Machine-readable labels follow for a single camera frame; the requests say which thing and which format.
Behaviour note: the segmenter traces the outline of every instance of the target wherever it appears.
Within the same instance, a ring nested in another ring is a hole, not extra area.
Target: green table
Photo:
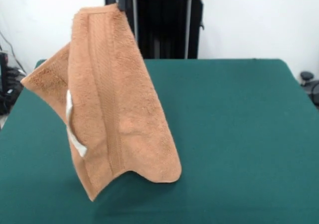
[[[319,115],[279,60],[153,60],[147,67],[183,173],[135,173],[90,202],[65,126],[24,90],[0,132],[1,224],[319,223]]]

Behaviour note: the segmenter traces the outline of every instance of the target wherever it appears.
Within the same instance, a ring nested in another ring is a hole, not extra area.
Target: black machine
[[[311,72],[303,71],[300,73],[302,88],[309,96],[314,105],[319,108],[319,80],[313,81],[314,75]]]
[[[196,59],[203,27],[201,0],[105,0],[118,2],[145,59]]]
[[[23,86],[20,80],[25,77],[24,71],[8,66],[8,55],[0,52],[0,115],[9,114],[20,95]]]

